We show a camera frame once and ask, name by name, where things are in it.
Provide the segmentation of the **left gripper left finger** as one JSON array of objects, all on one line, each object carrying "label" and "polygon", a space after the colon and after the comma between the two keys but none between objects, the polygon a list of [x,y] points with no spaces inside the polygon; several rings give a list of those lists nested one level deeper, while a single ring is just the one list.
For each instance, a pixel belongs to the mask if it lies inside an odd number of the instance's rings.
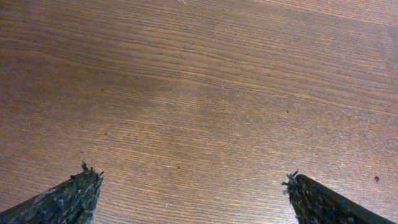
[{"label": "left gripper left finger", "polygon": [[81,164],[82,172],[1,212],[1,224],[89,224],[94,220],[103,174]]}]

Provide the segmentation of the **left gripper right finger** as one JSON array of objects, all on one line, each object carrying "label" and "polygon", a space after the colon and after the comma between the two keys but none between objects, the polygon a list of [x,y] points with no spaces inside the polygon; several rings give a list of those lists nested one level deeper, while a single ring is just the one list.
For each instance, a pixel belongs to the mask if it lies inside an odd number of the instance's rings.
[{"label": "left gripper right finger", "polygon": [[286,176],[282,193],[289,196],[299,224],[395,224],[306,175]]}]

